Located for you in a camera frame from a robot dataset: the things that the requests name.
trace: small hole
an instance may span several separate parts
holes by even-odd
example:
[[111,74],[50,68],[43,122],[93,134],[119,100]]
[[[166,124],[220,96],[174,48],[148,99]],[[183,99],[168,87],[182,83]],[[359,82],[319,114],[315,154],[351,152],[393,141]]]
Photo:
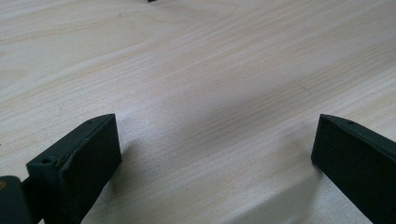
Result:
[[47,157],[46,159],[44,159],[41,163],[43,163],[43,164],[48,164],[48,163],[52,163],[52,162],[54,162],[54,161],[55,161],[55,157],[49,156],[49,157]]
[[0,181],[0,190],[6,187],[7,183],[5,181]]

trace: light wood grain surface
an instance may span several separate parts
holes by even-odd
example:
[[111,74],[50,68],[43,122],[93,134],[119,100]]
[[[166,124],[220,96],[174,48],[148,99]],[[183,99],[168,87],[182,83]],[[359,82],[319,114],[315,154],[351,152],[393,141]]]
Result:
[[0,175],[116,113],[83,223],[370,223],[310,162],[320,113],[396,140],[394,0],[0,1]]

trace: black plastic part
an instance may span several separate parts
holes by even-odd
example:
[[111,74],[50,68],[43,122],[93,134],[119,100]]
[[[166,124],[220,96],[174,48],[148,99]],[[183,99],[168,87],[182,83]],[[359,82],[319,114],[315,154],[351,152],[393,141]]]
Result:
[[0,177],[0,224],[78,224],[121,162],[114,114],[90,119],[27,163],[29,177]]
[[321,115],[312,162],[374,223],[396,223],[396,143]]
[[47,224],[80,223],[121,162],[115,115],[90,119],[27,163]]
[[0,223],[34,223],[24,198],[21,181],[16,176],[0,176]]

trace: wooden table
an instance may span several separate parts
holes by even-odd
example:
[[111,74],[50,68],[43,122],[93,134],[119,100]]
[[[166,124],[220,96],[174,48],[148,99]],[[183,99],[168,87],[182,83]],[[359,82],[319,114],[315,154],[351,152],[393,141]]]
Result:
[[370,223],[310,161],[320,113],[396,139],[396,1],[0,2],[0,175],[116,113],[83,223]]

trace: screw hole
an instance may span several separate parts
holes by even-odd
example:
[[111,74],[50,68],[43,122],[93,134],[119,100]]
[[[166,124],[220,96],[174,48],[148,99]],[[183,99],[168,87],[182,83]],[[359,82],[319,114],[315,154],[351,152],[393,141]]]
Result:
[[49,164],[55,161],[55,157],[49,156],[46,159],[44,159],[41,163],[43,164]]

